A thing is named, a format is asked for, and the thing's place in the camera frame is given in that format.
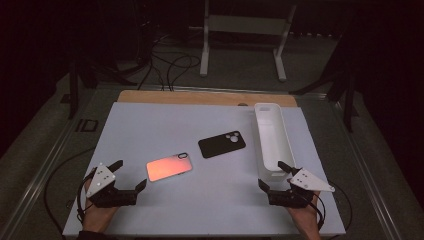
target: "metal stand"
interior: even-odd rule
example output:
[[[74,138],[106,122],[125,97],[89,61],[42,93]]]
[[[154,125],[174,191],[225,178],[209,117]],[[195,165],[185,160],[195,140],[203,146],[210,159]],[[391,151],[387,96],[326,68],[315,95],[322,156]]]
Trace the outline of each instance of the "metal stand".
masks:
[[[355,93],[355,77],[350,70],[349,65],[345,64],[345,69],[335,72],[328,77],[321,77],[317,81],[310,85],[303,87],[296,91],[289,91],[289,94],[303,95],[309,91],[324,85],[326,83],[333,82],[330,90],[327,93],[327,99],[331,102],[337,102],[345,94],[345,105],[343,113],[343,122],[349,132],[352,132],[352,111],[353,111],[353,96]]]
[[[205,0],[205,17],[203,32],[203,51],[200,64],[200,76],[208,75],[209,64],[209,31],[234,32],[234,33],[256,33],[281,36],[280,45],[274,49],[273,55],[277,68],[278,80],[287,80],[284,71],[281,53],[287,41],[291,22],[293,20],[296,5],[292,5],[287,19],[251,18],[237,16],[209,15],[209,0]]]

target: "metal frame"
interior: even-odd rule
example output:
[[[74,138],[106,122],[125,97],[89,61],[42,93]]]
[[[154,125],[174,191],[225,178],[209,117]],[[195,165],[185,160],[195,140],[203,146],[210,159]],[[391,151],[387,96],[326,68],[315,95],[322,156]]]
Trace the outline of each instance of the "metal frame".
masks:
[[[285,82],[287,80],[287,76],[281,59],[281,54],[289,35],[295,11],[296,5],[292,5],[286,19],[209,15],[209,0],[205,0],[203,50],[200,64],[200,76],[206,77],[208,75],[210,51],[209,31],[258,33],[281,36],[280,44],[274,49],[273,55],[275,67],[277,68],[278,80]]]

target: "white table surface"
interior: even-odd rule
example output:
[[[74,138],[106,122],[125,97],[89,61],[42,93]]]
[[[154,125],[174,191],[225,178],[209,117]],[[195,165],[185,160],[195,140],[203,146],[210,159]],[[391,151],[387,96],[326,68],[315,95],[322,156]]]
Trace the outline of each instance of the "white table surface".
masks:
[[[282,108],[298,167],[326,180],[300,108]],[[270,206],[257,183],[253,107],[115,103],[88,172],[122,159],[115,186],[134,189],[147,178],[146,163],[187,152],[193,170],[148,182],[135,206],[121,207],[107,231],[126,236],[275,236],[298,231],[283,207]],[[238,130],[246,148],[204,159],[200,139]],[[332,193],[323,192],[327,217],[320,233],[345,233]],[[78,235],[74,204],[64,235]]]

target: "phone camera cutout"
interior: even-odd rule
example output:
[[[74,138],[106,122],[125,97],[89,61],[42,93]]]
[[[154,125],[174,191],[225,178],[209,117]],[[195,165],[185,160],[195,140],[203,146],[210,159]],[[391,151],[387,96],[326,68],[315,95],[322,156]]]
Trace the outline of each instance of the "phone camera cutout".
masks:
[[[188,154],[187,153],[180,153],[180,154],[178,154],[178,158],[179,159],[184,159],[184,158],[187,158],[188,157]]]
[[[238,141],[238,137],[237,136],[232,136],[230,138],[231,142],[237,142]]]

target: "white plastic tray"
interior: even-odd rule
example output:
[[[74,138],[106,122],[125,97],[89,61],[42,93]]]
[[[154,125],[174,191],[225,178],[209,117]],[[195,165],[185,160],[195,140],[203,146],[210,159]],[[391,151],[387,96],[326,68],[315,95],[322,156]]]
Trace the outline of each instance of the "white plastic tray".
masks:
[[[259,131],[261,157],[265,169],[270,171],[269,174],[271,176],[282,177],[287,175],[278,167],[278,161],[282,161],[291,167],[295,167],[296,164],[280,106],[275,103],[257,103],[255,105],[255,114]]]

